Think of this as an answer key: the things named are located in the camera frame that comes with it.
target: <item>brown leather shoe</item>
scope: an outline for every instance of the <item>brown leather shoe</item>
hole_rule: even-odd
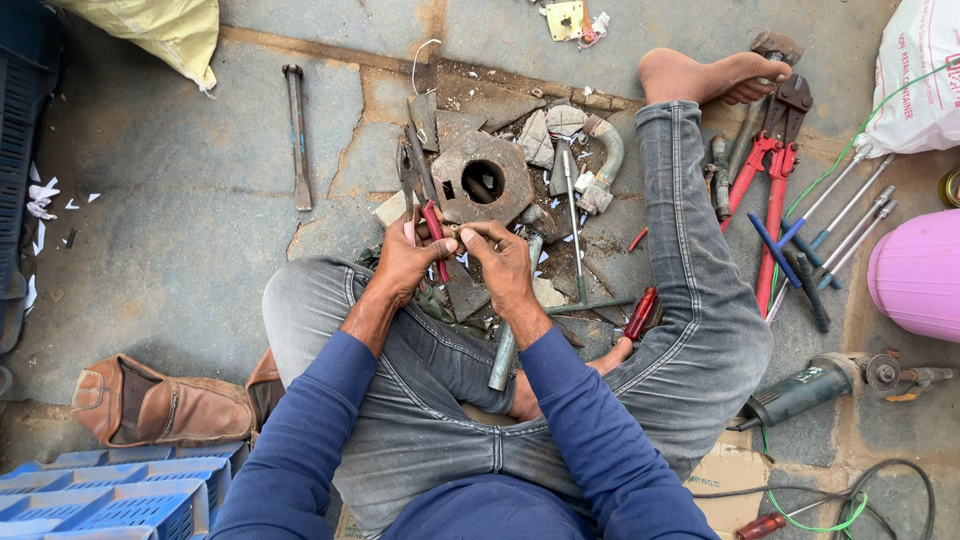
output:
[[[80,373],[71,410],[101,444],[206,446],[246,439],[253,411],[243,388],[223,380],[167,377],[127,355]]]
[[[274,352],[267,349],[256,367],[247,379],[247,397],[253,407],[253,431],[250,435],[251,447],[256,444],[256,438],[263,430],[264,423],[270,418],[270,413],[276,408],[280,398],[286,393],[283,383],[280,382],[280,373],[276,370]]]

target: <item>white wire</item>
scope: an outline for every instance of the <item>white wire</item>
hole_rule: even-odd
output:
[[[423,45],[421,45],[419,49],[417,49],[417,54],[414,55],[414,68],[413,68],[413,70],[410,71],[410,86],[412,86],[412,87],[414,88],[414,95],[415,95],[415,96],[416,96],[416,95],[419,95],[419,94],[417,93],[417,82],[416,82],[416,80],[414,79],[414,76],[417,75],[417,57],[420,55],[420,49],[422,49],[423,47],[429,45],[430,43],[443,43],[443,42],[440,41],[439,39],[430,39],[429,41],[427,41],[427,42],[425,42]]]

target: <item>pink plastic container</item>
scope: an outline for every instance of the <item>pink plastic container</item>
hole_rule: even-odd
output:
[[[917,216],[883,236],[867,287],[904,330],[960,343],[960,209]]]

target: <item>hammer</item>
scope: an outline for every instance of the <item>hammer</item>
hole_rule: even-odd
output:
[[[762,55],[767,60],[785,61],[789,65],[797,63],[800,61],[800,57],[804,55],[803,47],[797,45],[793,37],[769,30],[764,30],[756,36],[750,50]],[[770,83],[763,78],[760,78],[760,81]],[[754,140],[756,122],[760,119],[760,112],[766,109],[767,97],[754,101],[747,108],[747,115],[743,118],[743,125],[740,126],[740,133],[736,135],[736,143],[730,153],[728,176],[731,179],[736,178],[737,173],[740,172],[740,166],[743,165],[743,160],[747,157],[747,151],[750,150]]]

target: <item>gray jeans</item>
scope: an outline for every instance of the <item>gray jeans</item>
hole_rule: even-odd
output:
[[[690,102],[636,114],[663,325],[604,377],[681,479],[750,396],[773,349],[704,190],[699,122]],[[371,275],[327,257],[294,260],[276,272],[263,295],[263,318],[284,385],[340,327]],[[492,343],[413,304],[396,314],[333,480],[369,538],[421,493],[491,472],[547,487],[592,519],[542,416],[492,427],[470,420],[458,405],[510,410],[516,373],[505,392],[488,388],[493,357]]]

